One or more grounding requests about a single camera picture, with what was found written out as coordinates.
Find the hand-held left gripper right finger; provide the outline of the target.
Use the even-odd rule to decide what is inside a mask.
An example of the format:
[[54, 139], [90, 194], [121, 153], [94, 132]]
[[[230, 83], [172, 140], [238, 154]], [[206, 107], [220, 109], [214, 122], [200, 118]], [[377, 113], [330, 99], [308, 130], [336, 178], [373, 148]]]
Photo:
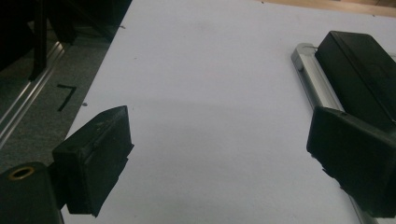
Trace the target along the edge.
[[317, 106], [307, 151], [372, 217], [396, 217], [396, 139], [345, 112]]

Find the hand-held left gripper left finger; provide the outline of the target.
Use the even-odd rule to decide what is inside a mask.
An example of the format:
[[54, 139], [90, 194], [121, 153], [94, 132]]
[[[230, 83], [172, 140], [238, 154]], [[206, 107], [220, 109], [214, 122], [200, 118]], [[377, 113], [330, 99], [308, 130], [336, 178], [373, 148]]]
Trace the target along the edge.
[[128, 107], [122, 105], [99, 113], [52, 151], [71, 214], [99, 215], [133, 147]]

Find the black metal stand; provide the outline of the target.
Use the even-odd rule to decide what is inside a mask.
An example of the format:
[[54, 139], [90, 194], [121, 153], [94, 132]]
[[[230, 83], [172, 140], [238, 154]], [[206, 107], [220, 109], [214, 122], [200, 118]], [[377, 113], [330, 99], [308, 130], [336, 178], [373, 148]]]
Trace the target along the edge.
[[30, 80], [47, 66], [47, 0], [34, 0], [34, 65]]

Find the large white table sheet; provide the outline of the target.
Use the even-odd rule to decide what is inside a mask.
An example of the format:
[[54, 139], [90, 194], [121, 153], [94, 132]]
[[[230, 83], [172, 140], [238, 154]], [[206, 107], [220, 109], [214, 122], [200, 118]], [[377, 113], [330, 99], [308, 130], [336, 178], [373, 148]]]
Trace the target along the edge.
[[396, 53], [396, 19], [259, 0], [133, 0], [74, 121], [128, 108], [134, 149], [97, 217], [68, 224], [360, 224], [306, 151], [291, 55], [332, 30]]

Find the aluminium floor rail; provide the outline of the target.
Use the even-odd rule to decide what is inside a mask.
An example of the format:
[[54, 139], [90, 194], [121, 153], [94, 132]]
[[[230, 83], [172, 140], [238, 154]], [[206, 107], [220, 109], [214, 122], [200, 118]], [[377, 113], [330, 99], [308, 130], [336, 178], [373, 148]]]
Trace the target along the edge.
[[56, 66], [69, 48], [69, 44], [57, 41], [48, 53], [47, 67], [33, 80], [23, 85], [16, 99], [6, 112], [0, 116], [0, 149], [21, 122], [39, 93], [53, 75]]

